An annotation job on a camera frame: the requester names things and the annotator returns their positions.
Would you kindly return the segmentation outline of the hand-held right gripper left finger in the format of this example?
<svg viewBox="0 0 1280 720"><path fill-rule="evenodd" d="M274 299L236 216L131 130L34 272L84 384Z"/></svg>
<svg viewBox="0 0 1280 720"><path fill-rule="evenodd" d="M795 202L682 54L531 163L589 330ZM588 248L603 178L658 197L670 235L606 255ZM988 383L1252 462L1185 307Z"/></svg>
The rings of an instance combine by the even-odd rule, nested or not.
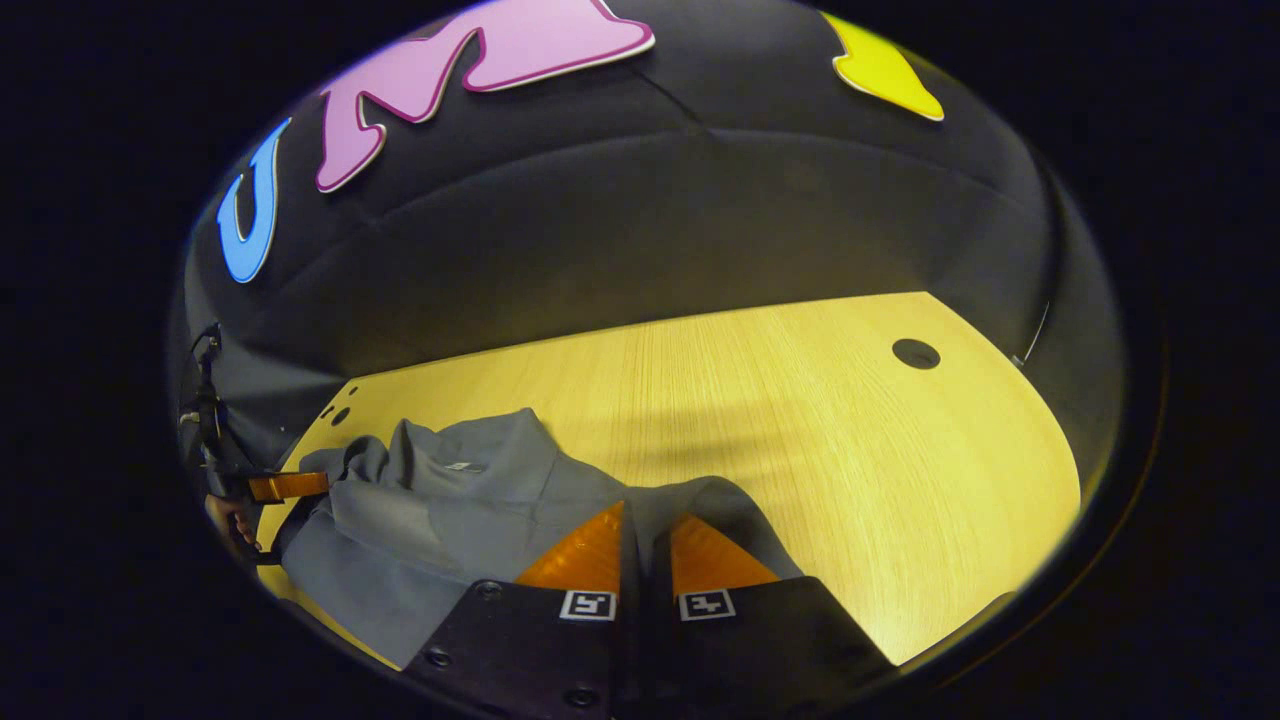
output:
<svg viewBox="0 0 1280 720"><path fill-rule="evenodd" d="M632 528L613 502L515 579L472 583L404 676L474 720L613 720L634 624Z"/></svg>

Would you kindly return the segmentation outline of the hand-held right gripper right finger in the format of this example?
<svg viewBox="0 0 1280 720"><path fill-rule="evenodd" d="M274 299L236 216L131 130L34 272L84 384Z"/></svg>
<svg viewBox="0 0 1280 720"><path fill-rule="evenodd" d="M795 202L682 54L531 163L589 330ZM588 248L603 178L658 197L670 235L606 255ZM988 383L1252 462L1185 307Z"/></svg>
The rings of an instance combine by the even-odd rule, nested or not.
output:
<svg viewBox="0 0 1280 720"><path fill-rule="evenodd" d="M896 678L820 579L780 575L698 515L653 562L648 720L836 720Z"/></svg>

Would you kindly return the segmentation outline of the grey shirt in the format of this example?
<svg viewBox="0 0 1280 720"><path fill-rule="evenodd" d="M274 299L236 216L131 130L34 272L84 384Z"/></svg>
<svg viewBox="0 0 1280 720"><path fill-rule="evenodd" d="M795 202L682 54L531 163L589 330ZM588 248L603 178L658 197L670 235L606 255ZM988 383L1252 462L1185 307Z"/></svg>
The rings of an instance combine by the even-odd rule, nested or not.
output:
<svg viewBox="0 0 1280 720"><path fill-rule="evenodd" d="M276 538L293 585L371 655L406 667L475 582L515 582L573 530L621 506L644 571L658 537L701 519L781 579L803 575L764 512L722 477L631 487L563 452L530 409L440 430L402 420L305 456L330 489Z"/></svg>

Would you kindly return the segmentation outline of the black backdrop cloth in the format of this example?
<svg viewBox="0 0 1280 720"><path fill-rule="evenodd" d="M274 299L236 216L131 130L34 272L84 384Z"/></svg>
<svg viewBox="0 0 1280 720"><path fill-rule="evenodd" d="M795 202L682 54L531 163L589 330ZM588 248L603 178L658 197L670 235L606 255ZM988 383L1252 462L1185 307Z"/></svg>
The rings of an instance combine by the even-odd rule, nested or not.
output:
<svg viewBox="0 0 1280 720"><path fill-rule="evenodd" d="M172 405L279 465L348 379L643 322L924 291L1019 359L1083 483L1114 459L1117 292L1066 184L909 50L928 119L795 0L488 0L324 79L178 261Z"/></svg>

